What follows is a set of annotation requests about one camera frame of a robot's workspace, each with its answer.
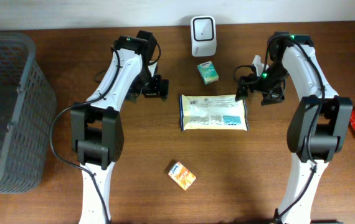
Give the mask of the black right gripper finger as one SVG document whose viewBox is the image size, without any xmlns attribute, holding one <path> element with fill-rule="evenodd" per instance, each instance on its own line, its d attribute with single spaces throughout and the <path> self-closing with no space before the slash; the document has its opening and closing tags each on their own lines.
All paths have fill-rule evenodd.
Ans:
<svg viewBox="0 0 355 224">
<path fill-rule="evenodd" d="M 284 95 L 268 95 L 268 94 L 262 94 L 263 99 L 261 101 L 261 105 L 272 105 L 272 104 L 277 104 L 277 103 L 282 103 L 285 100 Z"/>
<path fill-rule="evenodd" d="M 246 100 L 248 98 L 248 85 L 246 80 L 240 79 L 237 82 L 237 92 L 235 95 L 235 101 Z"/>
</svg>

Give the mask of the grey plastic basket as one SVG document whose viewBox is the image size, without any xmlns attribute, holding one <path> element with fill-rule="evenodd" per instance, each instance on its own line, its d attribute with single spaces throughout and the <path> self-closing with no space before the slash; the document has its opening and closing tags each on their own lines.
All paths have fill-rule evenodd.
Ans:
<svg viewBox="0 0 355 224">
<path fill-rule="evenodd" d="M 0 32 L 0 194 L 23 194 L 40 184 L 56 109 L 33 40 Z"/>
</svg>

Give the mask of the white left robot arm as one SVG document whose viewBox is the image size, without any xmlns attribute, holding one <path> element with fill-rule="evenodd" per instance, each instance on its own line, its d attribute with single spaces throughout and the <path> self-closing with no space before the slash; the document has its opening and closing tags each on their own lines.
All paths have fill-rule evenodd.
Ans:
<svg viewBox="0 0 355 224">
<path fill-rule="evenodd" d="M 152 32 L 139 30 L 134 37 L 121 35 L 111 46 L 111 64 L 97 89 L 81 103 L 63 109 L 70 112 L 71 145 L 77 155 L 73 163 L 60 161 L 81 171 L 83 178 L 80 223 L 111 223 L 109 206 L 111 174 L 121 156 L 124 134 L 121 107 L 125 100 L 168 98 L 169 81 L 157 73 L 153 58 L 161 47 Z"/>
</svg>

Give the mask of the green tissue pack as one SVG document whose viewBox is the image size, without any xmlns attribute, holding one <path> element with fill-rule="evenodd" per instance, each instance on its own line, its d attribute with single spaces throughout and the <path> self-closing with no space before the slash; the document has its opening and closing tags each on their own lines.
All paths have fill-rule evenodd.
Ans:
<svg viewBox="0 0 355 224">
<path fill-rule="evenodd" d="M 215 67 L 211 61 L 201 63 L 197 66 L 200 76 L 205 85 L 219 80 L 219 76 L 215 70 Z"/>
</svg>

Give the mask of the orange tissue pack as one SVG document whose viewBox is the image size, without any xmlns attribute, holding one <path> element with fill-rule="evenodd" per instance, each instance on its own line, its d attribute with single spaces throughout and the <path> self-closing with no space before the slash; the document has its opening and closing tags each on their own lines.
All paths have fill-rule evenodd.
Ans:
<svg viewBox="0 0 355 224">
<path fill-rule="evenodd" d="M 187 190 L 196 180 L 196 176 L 180 162 L 170 168 L 168 176 L 183 190 Z"/>
</svg>

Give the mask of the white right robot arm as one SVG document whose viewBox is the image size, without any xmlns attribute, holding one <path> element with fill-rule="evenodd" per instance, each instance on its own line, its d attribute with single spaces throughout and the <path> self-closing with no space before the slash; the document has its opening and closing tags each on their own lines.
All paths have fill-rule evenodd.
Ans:
<svg viewBox="0 0 355 224">
<path fill-rule="evenodd" d="M 319 182 L 343 148 L 353 103 L 339 96 L 325 78 L 309 35 L 275 32 L 267 41 L 265 60 L 255 59 L 249 68 L 250 75 L 236 80 L 237 101 L 258 92 L 263 106 L 281 103 L 287 78 L 292 79 L 299 99 L 286 136 L 290 177 L 272 223 L 311 223 Z"/>
</svg>

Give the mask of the yellow snack bag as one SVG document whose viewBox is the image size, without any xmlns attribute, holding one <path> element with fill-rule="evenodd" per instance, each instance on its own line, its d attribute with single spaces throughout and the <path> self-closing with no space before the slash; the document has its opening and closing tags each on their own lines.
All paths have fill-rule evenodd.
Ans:
<svg viewBox="0 0 355 224">
<path fill-rule="evenodd" d="M 248 131 L 247 104 L 235 95 L 179 96 L 181 130 L 216 129 Z"/>
</svg>

